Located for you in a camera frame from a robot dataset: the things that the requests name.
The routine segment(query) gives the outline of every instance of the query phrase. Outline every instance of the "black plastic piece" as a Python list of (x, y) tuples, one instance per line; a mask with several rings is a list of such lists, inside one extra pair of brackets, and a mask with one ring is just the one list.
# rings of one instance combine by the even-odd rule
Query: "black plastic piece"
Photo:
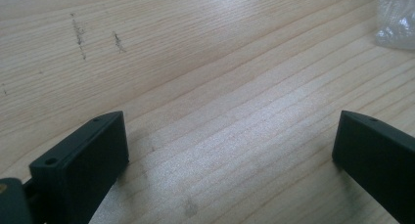
[[(32, 178), (24, 184), (25, 200), (19, 202), (29, 207), (34, 224), (88, 223), (127, 164), (122, 112), (101, 115), (29, 166)], [(16, 190), (21, 191), (22, 184)]]
[(343, 111), (333, 160), (399, 223), (415, 223), (415, 138)]
[(33, 224), (19, 179), (0, 179), (0, 223)]

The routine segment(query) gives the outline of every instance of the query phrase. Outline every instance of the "wooden table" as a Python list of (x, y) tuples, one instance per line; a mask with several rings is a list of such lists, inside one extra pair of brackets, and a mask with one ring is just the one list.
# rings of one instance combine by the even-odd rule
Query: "wooden table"
[(0, 0), (0, 176), (124, 111), (91, 223), (395, 223), (331, 160), (341, 110), (415, 134), (376, 0)]

